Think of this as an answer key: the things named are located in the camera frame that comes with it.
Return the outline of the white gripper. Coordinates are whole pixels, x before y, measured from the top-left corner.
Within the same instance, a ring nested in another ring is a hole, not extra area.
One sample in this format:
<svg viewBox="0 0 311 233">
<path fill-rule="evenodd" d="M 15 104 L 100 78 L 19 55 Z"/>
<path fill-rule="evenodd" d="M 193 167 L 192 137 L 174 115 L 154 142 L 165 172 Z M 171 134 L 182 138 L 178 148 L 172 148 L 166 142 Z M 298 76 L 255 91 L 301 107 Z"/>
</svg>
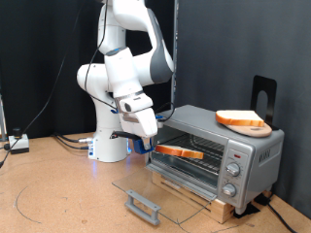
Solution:
<svg viewBox="0 0 311 233">
<path fill-rule="evenodd" d="M 153 100 L 143 91 L 116 99 L 120 113 L 121 128 L 143 139 L 145 150 L 152 147 L 153 137 L 157 133 L 156 116 L 152 109 Z"/>
</svg>

